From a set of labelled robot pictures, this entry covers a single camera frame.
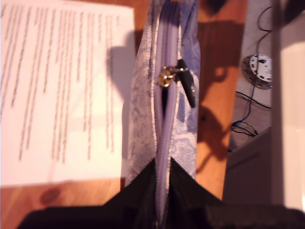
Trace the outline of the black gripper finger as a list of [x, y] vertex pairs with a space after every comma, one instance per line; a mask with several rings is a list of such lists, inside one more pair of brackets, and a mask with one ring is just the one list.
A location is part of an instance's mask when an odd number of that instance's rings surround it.
[[156, 229], [155, 160], [104, 207], [106, 229]]
[[173, 158], [166, 212], [168, 229], [212, 229], [207, 207], [222, 202], [199, 185]]

